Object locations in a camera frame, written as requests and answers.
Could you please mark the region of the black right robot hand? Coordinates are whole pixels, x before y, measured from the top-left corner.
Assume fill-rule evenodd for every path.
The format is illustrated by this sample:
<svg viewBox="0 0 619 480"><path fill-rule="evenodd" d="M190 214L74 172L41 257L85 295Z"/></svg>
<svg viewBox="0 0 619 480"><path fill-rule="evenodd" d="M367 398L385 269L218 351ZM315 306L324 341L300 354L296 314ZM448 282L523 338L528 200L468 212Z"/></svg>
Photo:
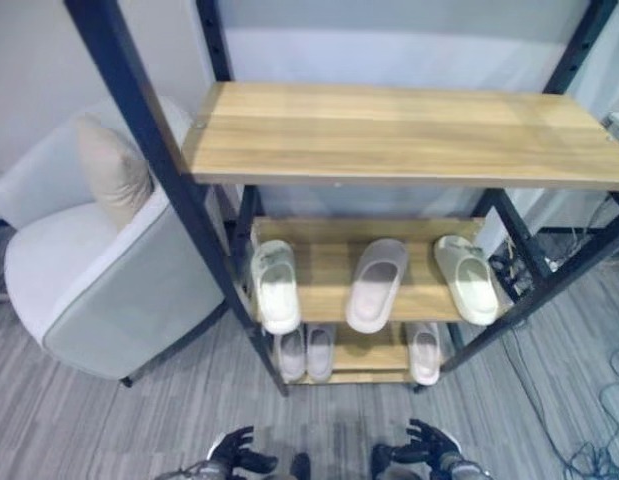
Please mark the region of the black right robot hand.
<svg viewBox="0 0 619 480"><path fill-rule="evenodd" d="M452 475L443 468L443 457L460 454L455 439L419 419L411 419L406 431L410 436L407 444L390 446L378 443L372 448L371 477L379 479L393 463L426 463L430 467L431 479L451 479Z"/></svg>

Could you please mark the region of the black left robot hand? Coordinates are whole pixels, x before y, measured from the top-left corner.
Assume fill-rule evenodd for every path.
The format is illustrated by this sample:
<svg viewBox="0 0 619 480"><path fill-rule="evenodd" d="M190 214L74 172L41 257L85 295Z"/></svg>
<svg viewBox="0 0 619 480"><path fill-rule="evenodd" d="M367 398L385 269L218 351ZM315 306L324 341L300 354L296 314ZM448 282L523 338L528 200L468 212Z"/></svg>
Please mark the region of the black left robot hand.
<svg viewBox="0 0 619 480"><path fill-rule="evenodd" d="M212 447L207 461L208 469L220 479L241 479L235 469L256 474L270 474L278 466L278 458L251 449L254 440L254 426L241 427L226 434Z"/></svg>

